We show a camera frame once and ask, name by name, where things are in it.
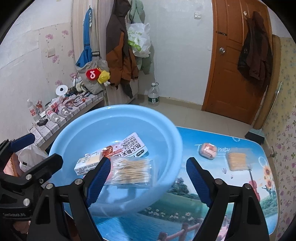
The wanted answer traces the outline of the crayfish snack packet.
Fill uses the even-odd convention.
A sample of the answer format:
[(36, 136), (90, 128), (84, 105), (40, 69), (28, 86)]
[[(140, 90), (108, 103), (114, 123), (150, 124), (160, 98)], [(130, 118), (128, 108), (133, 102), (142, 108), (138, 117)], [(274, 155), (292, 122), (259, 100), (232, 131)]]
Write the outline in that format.
[(140, 158), (148, 152), (147, 146), (140, 139), (137, 133), (132, 133), (121, 142), (103, 148), (101, 151), (104, 157), (135, 157)]

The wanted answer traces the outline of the wooden wardrobe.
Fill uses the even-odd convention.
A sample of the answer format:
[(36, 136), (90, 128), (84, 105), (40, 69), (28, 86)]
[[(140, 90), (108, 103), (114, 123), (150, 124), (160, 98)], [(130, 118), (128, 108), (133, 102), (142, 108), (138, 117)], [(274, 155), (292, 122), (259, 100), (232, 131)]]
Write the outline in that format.
[[(92, 27), (90, 28), (90, 45), (95, 54), (100, 54), (106, 61), (106, 28), (111, 17), (114, 1), (73, 1), (72, 32), (75, 63), (83, 52), (83, 23), (89, 8), (92, 9)], [(127, 104), (137, 98), (138, 80), (131, 80), (133, 98), (128, 97), (121, 87), (106, 87), (107, 105)]]

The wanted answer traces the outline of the clear toothpick box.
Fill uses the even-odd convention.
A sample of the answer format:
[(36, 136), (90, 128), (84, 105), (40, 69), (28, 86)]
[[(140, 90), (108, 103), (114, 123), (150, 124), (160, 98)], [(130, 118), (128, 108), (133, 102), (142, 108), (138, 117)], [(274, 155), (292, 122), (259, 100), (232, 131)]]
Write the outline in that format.
[(253, 152), (248, 148), (231, 148), (226, 153), (230, 171), (246, 171), (252, 169)]

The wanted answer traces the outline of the cluttered side shelf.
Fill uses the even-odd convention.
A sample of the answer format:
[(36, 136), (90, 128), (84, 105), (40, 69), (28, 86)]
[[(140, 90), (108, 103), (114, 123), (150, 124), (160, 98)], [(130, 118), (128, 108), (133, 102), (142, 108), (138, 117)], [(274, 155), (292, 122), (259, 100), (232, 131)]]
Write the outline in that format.
[(87, 92), (66, 97), (61, 108), (54, 103), (52, 109), (43, 111), (40, 120), (28, 128), (28, 132), (35, 136), (34, 145), (45, 150), (69, 123), (103, 101), (105, 91), (97, 95)]

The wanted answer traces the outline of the folding table with scenic print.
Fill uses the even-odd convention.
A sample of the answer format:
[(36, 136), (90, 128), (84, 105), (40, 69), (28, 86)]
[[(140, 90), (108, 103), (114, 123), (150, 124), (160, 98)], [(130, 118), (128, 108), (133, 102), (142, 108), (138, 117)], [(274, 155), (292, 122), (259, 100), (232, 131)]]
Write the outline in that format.
[(196, 240), (215, 240), (229, 204), (233, 211), (227, 240), (269, 240), (268, 226), (261, 209), (252, 177), (238, 178), (233, 184), (211, 171), (216, 161), (203, 157), (183, 158), (180, 132), (173, 123), (133, 123), (128, 127), (99, 128), (95, 125), (76, 127), (68, 125), (56, 138), (52, 154), (63, 158), (62, 169), (54, 175), (59, 185), (71, 184), (78, 178), (74, 165), (86, 153), (92, 154), (109, 145), (124, 146), (115, 155), (125, 164), (117, 165), (111, 157), (110, 170), (126, 172), (127, 165), (141, 163), (147, 170), (144, 181), (129, 184), (111, 183), (111, 176), (102, 176), (102, 183), (94, 186), (87, 195), (89, 211), (93, 216), (113, 218), (135, 213), (157, 202), (175, 182), (178, 173), (186, 170), (188, 179), (208, 212), (196, 235)]

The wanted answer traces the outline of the brown orange hanging jacket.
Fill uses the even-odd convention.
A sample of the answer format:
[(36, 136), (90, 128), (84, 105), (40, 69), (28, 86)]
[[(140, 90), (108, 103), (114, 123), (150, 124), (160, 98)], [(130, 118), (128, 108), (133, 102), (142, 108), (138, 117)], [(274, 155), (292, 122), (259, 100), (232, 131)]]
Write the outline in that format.
[(135, 55), (128, 44), (125, 17), (131, 5), (128, 1), (114, 1), (106, 27), (106, 61), (110, 70), (110, 85), (121, 86), (123, 92), (133, 98), (131, 80), (138, 78)]

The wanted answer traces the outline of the pale green hanging garment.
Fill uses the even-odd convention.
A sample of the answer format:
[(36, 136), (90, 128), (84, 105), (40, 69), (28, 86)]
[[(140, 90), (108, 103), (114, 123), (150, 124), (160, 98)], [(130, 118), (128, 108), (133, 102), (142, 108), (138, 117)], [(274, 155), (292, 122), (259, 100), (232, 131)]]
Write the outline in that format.
[(142, 1), (128, 1), (131, 8), (128, 12), (128, 44), (136, 58), (138, 70), (149, 74), (152, 64), (151, 39), (149, 23), (145, 22), (144, 5)]

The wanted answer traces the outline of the cotton swab bag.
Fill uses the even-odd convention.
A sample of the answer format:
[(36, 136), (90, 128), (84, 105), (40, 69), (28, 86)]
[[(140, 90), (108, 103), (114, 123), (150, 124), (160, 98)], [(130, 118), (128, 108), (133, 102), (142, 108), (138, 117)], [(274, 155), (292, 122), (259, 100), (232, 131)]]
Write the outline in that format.
[(158, 180), (158, 166), (149, 158), (112, 157), (105, 185), (119, 188), (152, 188)]

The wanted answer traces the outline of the large water bottle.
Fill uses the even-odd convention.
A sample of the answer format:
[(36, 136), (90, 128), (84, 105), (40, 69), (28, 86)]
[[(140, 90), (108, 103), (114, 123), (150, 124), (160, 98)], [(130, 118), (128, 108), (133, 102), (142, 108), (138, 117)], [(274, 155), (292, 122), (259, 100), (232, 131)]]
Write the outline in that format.
[(151, 105), (159, 104), (159, 84), (157, 82), (151, 83), (151, 88), (147, 95), (148, 103)]

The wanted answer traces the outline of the white tape roll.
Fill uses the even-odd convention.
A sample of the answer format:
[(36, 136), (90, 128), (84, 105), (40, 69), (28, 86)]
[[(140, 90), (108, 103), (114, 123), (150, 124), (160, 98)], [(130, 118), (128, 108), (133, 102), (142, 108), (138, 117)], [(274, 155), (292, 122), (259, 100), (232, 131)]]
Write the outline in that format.
[(67, 92), (68, 92), (67, 85), (59, 85), (55, 91), (57, 96), (64, 96)]

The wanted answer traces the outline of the brown wooden door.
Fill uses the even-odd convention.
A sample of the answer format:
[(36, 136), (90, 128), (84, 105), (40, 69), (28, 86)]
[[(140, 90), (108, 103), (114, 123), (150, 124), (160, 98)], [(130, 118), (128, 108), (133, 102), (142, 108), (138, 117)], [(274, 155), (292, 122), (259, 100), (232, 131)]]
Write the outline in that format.
[(250, 125), (263, 93), (241, 75), (237, 66), (248, 32), (246, 17), (258, 12), (271, 37), (267, 6), (260, 1), (212, 1), (212, 8), (212, 58), (202, 109)]

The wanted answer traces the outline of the yellow plush charm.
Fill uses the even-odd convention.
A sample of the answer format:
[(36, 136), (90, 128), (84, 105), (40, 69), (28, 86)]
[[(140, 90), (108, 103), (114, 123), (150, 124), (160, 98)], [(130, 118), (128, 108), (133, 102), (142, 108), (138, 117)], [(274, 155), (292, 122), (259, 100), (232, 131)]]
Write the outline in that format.
[(109, 79), (110, 79), (110, 73), (103, 70), (100, 75), (99, 75), (99, 78), (98, 78), (98, 83), (99, 84), (103, 84), (105, 87), (111, 85), (111, 83), (109, 82)]

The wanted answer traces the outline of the light blue plastic basin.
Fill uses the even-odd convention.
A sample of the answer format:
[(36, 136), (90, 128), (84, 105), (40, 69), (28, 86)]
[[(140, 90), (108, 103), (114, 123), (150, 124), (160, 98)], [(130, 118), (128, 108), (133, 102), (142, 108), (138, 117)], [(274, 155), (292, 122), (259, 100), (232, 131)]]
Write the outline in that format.
[(87, 173), (87, 162), (108, 156), (111, 172), (90, 213), (115, 217), (139, 212), (170, 189), (182, 150), (177, 127), (160, 112), (130, 104), (99, 108), (71, 122), (55, 139), (50, 154), (59, 154), (63, 165), (50, 181), (71, 184)]

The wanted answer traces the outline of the dark brown jacket on door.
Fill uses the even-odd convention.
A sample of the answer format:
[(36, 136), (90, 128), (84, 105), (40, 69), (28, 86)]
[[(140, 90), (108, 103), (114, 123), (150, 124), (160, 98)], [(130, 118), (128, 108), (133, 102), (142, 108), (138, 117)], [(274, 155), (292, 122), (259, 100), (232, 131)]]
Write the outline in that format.
[(264, 92), (271, 80), (273, 55), (264, 19), (254, 11), (246, 17), (248, 33), (239, 55), (237, 69), (242, 76)]

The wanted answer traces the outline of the yellow white face box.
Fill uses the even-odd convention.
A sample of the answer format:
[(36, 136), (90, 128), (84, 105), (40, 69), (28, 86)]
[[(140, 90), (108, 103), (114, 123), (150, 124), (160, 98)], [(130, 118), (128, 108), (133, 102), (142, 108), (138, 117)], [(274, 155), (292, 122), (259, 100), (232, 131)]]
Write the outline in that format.
[(89, 171), (96, 168), (102, 158), (103, 156), (101, 152), (80, 158), (74, 167), (75, 173), (78, 176), (87, 174)]

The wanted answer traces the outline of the white green plastic bag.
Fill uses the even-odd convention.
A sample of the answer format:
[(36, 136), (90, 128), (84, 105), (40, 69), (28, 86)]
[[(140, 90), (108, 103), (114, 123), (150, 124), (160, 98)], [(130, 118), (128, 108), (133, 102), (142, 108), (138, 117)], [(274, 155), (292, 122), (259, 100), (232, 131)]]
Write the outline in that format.
[(151, 26), (149, 23), (134, 23), (127, 25), (128, 44), (136, 57), (147, 58), (150, 55)]

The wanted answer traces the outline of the green broom with dustpan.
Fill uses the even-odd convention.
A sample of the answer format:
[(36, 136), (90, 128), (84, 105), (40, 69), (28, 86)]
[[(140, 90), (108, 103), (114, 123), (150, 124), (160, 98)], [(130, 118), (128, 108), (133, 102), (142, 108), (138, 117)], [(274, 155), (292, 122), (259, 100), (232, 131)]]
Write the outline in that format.
[[(278, 98), (278, 95), (279, 95), (279, 92), (281, 90), (281, 87), (282, 87), (282, 81), (280, 82), (280, 84), (279, 84), (279, 86), (278, 86), (278, 88), (277, 88), (277, 90), (275, 92), (275, 95), (274, 95), (274, 98), (273, 98), (273, 101), (272, 101), (272, 105), (270, 107), (270, 110), (268, 112), (268, 115), (267, 115), (265, 121), (263, 122), (263, 125), (262, 126), (264, 126), (266, 124), (267, 118), (269, 117), (269, 115), (270, 115), (270, 113), (271, 113), (271, 111), (272, 111), (272, 109), (274, 107), (274, 104), (275, 104), (275, 102), (276, 102), (276, 100)], [(252, 128), (251, 130), (249, 130), (246, 133), (245, 138), (247, 140), (256, 142), (259, 145), (263, 144), (264, 143), (264, 140), (265, 140), (265, 134), (263, 133), (263, 130), (262, 129), (263, 128), (260, 128), (260, 129), (257, 130), (257, 129)]]

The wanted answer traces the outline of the white plastic bag on floor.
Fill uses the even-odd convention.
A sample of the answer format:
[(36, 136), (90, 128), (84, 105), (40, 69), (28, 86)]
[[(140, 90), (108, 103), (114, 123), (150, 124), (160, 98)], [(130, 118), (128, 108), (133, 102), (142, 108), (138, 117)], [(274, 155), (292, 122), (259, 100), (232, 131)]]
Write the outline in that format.
[(23, 172), (29, 171), (46, 158), (48, 158), (48, 154), (33, 144), (23, 148), (18, 154), (20, 169)]

